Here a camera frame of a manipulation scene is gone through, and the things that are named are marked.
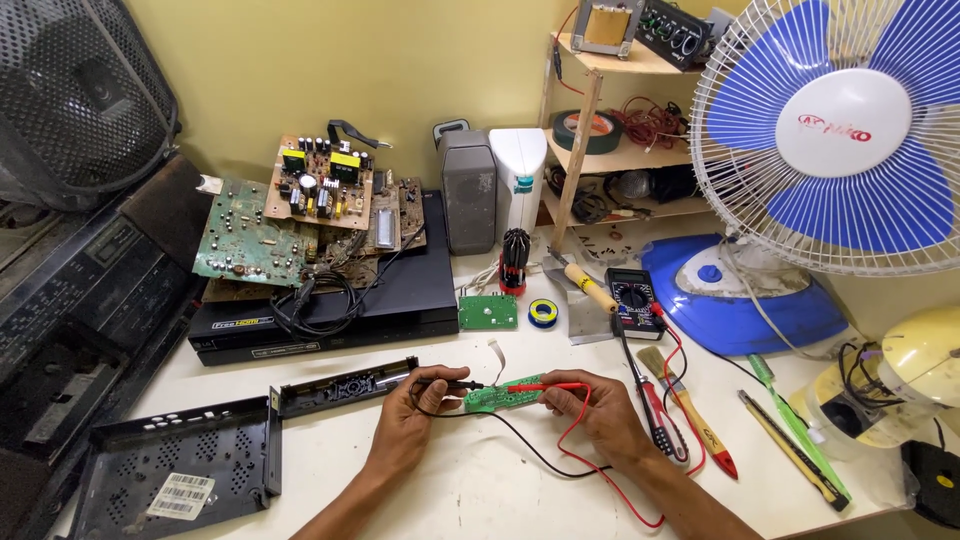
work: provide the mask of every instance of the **fan guard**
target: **fan guard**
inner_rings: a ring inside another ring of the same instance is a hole
[[[690,149],[710,205],[812,270],[960,266],[956,36],[952,0],[754,0],[694,98]]]

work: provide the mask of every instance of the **white table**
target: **white table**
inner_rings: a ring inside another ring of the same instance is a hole
[[[485,267],[491,257],[455,258],[457,283]],[[184,342],[157,373],[129,417],[266,395],[269,385],[279,388],[409,355],[418,356],[421,365],[466,365],[472,370],[472,379],[492,382],[499,362],[487,346],[490,337],[496,338],[507,357],[501,380],[520,379],[555,368],[584,368],[603,376],[631,380],[618,341],[577,347],[568,344],[564,294],[543,274],[528,280],[527,290],[518,302],[521,316],[537,298],[548,298],[561,306],[561,320],[553,329],[535,329],[522,319],[519,331],[462,332],[449,337],[215,368],[203,367]],[[776,418],[776,410],[763,387],[705,352],[685,335],[683,338],[690,361],[684,383],[694,404],[726,444],[740,476],[739,481],[730,479],[708,458],[704,470],[695,478],[761,535],[780,538],[800,534],[888,511],[903,503],[901,480],[896,478],[899,454],[880,453],[857,463],[835,464],[837,474],[852,493],[853,503],[841,514],[834,512],[735,395],[737,389],[746,389]],[[632,340],[631,349],[636,351],[649,344]],[[665,355],[672,350],[669,339],[659,345]],[[769,356],[768,360],[783,396],[826,367],[825,363],[787,354]],[[672,365],[680,371],[679,361]],[[288,537],[336,497],[360,469],[370,449],[381,401],[347,405],[285,422],[283,495],[273,499],[271,508],[177,538]],[[506,411],[504,415],[547,459],[567,471],[585,470],[573,459],[562,457],[556,448],[568,419],[554,418],[536,404]],[[692,458],[699,459],[694,435],[685,424],[682,430]],[[952,433],[948,437],[951,446],[956,444]],[[580,455],[599,460],[579,430],[564,443]],[[657,518],[659,513],[635,487],[616,473],[612,476],[648,520]],[[71,513],[72,508],[64,512],[55,533],[68,531]],[[433,442],[425,460],[372,520],[363,537],[599,539],[636,538],[650,533],[601,478],[557,478],[506,427],[493,418],[483,417],[435,421]],[[664,526],[660,538],[674,537],[669,525]]]

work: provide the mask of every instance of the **duct tape roll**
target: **duct tape roll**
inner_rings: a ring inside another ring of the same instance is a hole
[[[527,319],[537,328],[550,328],[557,324],[557,305],[545,298],[530,303]]]
[[[580,119],[578,110],[565,110],[553,119],[553,140],[561,148],[573,151],[573,137]],[[608,154],[620,144],[623,134],[623,125],[619,120],[606,114],[597,112],[593,115],[590,126],[590,138],[587,139],[587,153],[591,156]]]

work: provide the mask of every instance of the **speaker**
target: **speaker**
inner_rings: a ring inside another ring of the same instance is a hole
[[[496,241],[496,162],[487,134],[446,132],[438,156],[450,253],[487,253]]]
[[[0,3],[0,199],[97,208],[145,178],[178,130],[122,0]]]

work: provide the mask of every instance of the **blue fan blade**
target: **blue fan blade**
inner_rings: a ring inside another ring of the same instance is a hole
[[[883,29],[870,67],[899,81],[914,107],[960,102],[960,2],[905,0]]]
[[[954,214],[943,171],[911,137],[868,171],[841,178],[804,178],[775,195],[767,210],[798,233],[882,253],[902,253],[944,241]]]
[[[785,13],[747,50],[707,116],[710,137],[742,150],[776,146],[777,119],[804,85],[833,70],[827,55],[829,8],[806,0]]]

